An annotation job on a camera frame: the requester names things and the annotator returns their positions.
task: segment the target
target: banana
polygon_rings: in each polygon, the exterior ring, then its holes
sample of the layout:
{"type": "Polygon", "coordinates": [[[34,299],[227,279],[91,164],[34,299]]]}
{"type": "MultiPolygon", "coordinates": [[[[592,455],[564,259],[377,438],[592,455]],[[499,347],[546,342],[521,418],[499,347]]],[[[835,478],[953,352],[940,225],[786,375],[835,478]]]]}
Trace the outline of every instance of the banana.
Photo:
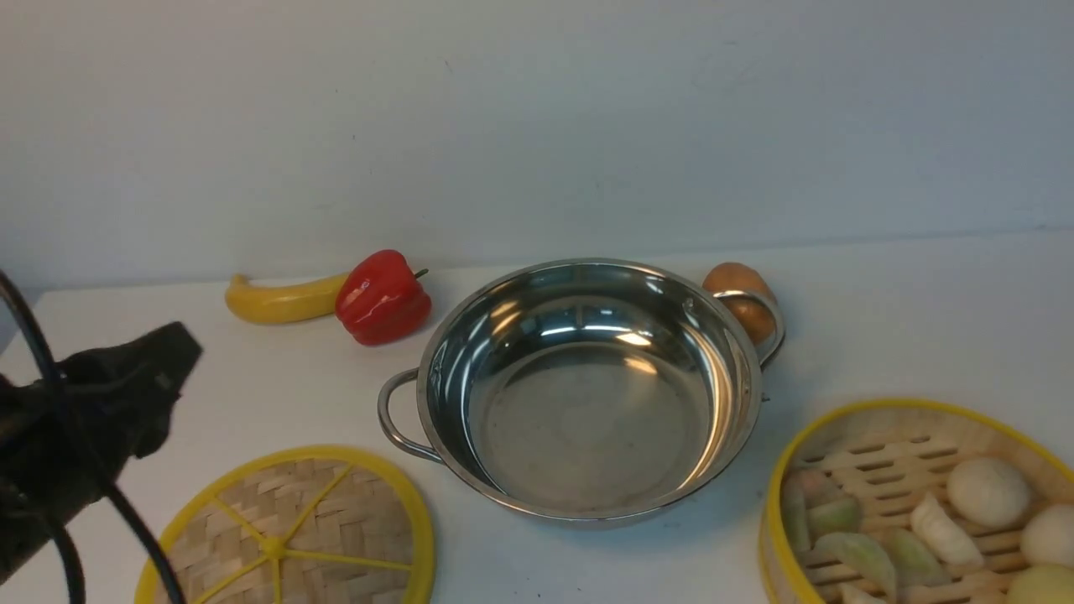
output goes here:
{"type": "Polygon", "coordinates": [[[231,314],[252,323],[304,321],[335,312],[335,299],[349,273],[282,287],[250,285],[246,275],[234,275],[223,300],[231,314]]]}

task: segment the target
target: yellow rim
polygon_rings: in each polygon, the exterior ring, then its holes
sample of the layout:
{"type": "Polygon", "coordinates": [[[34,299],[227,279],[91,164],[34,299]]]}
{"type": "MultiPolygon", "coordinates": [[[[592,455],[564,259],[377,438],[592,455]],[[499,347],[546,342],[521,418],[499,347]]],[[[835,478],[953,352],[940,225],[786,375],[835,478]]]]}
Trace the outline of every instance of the yellow rim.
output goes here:
{"type": "Polygon", "coordinates": [[[765,586],[765,594],[771,604],[780,604],[775,599],[775,588],[768,574],[768,561],[765,560],[765,520],[760,520],[760,530],[757,531],[757,566],[760,569],[760,585],[765,586]]]}
{"type": "MultiPolygon", "coordinates": [[[[183,534],[183,530],[190,523],[190,520],[193,519],[194,514],[206,505],[212,505],[214,502],[218,502],[219,500],[217,499],[217,493],[226,487],[252,472],[257,472],[278,463],[297,461],[301,459],[334,459],[344,461],[349,463],[351,466],[368,470],[388,483],[388,485],[395,491],[395,494],[398,497],[400,502],[403,504],[404,509],[406,509],[407,517],[410,520],[410,528],[413,533],[413,560],[410,564],[401,564],[398,562],[390,562],[386,560],[368,560],[349,556],[322,555],[320,552],[294,550],[285,550],[282,556],[292,558],[313,558],[329,562],[343,562],[381,569],[409,571],[410,578],[407,581],[406,593],[403,596],[404,604],[427,604],[430,595],[433,591],[433,569],[436,562],[436,555],[433,542],[433,522],[430,519],[429,510],[425,508],[425,503],[422,501],[421,494],[418,493],[418,490],[413,487],[406,475],[392,465],[391,462],[373,454],[349,447],[319,445],[287,449],[256,459],[232,470],[231,472],[228,472],[200,493],[194,495],[194,498],[179,510],[175,518],[172,519],[171,523],[168,524],[168,528],[164,529],[163,534],[161,534],[161,547],[164,551],[171,550],[172,546],[174,546],[175,542],[179,538],[179,535],[183,534]]],[[[333,481],[330,487],[335,486],[337,480],[333,481]]],[[[297,526],[306,519],[306,515],[313,506],[320,501],[320,498],[328,494],[328,491],[330,490],[331,488],[325,488],[313,502],[313,505],[307,506],[305,513],[299,517],[295,528],[297,528],[297,526]]],[[[222,508],[224,510],[231,509],[231,507],[227,505],[223,505],[222,508]]],[[[252,530],[249,524],[245,522],[245,520],[240,521],[240,524],[243,526],[246,532],[250,532],[252,530]]],[[[266,542],[264,535],[261,535],[261,533],[256,530],[253,530],[251,534],[263,544],[266,542]]],[[[286,544],[287,540],[281,540],[279,545],[280,547],[284,547],[286,544]]],[[[208,600],[220,589],[223,589],[232,581],[238,579],[246,573],[249,573],[267,561],[270,561],[268,557],[262,556],[252,563],[240,569],[236,573],[232,574],[219,585],[212,588],[209,590],[212,593],[206,591],[205,594],[202,594],[199,602],[208,600]]],[[[279,561],[276,559],[271,561],[273,562],[273,584],[276,603],[280,604],[282,602],[282,594],[279,583],[279,561]]],[[[154,590],[158,580],[157,570],[150,562],[146,562],[145,567],[142,570],[142,576],[139,579],[137,589],[134,592],[134,603],[154,604],[154,590]]]]}
{"type": "MultiPolygon", "coordinates": [[[[985,426],[988,426],[993,430],[998,430],[999,432],[1018,441],[1059,470],[1068,480],[1074,483],[1074,472],[1072,472],[1071,469],[1062,462],[1062,460],[1033,442],[1029,436],[1026,436],[1021,432],[1018,432],[1005,423],[967,408],[923,399],[879,399],[875,401],[855,403],[831,412],[810,423],[808,428],[799,432],[798,435],[790,441],[790,444],[783,449],[783,454],[780,456],[780,461],[777,463],[775,470],[772,472],[771,480],[768,484],[768,500],[765,502],[765,519],[768,522],[769,538],[772,541],[771,545],[772,550],[775,552],[777,562],[780,565],[780,570],[783,571],[784,576],[786,576],[787,580],[790,583],[790,587],[794,588],[795,593],[802,601],[802,604],[825,604],[825,602],[819,595],[817,595],[816,590],[813,589],[809,579],[806,578],[806,573],[802,572],[797,560],[795,559],[794,552],[790,551],[790,544],[787,542],[787,535],[783,532],[783,518],[780,514],[780,487],[783,484],[783,475],[787,471],[787,465],[790,464],[790,458],[794,456],[795,450],[797,450],[802,442],[818,428],[851,414],[883,407],[911,407],[938,411],[960,415],[978,423],[984,423],[985,426]]],[[[770,573],[766,569],[764,562],[761,562],[761,580],[765,584],[765,591],[768,593],[769,600],[774,603],[774,590],[771,585],[770,573]]]]}

